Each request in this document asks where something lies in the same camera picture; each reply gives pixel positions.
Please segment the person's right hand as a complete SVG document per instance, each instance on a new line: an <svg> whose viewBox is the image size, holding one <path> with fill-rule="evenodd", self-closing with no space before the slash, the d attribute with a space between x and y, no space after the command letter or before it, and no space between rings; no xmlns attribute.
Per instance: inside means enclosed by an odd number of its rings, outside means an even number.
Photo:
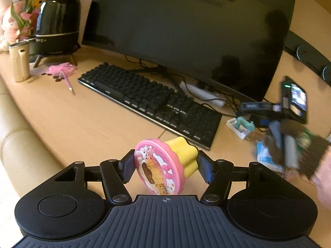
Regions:
<svg viewBox="0 0 331 248"><path fill-rule="evenodd" d="M318 200L326 208L330 209L331 205L331 150L330 146L322 156L318 168L314 172L311 180L317 189Z"/></svg>

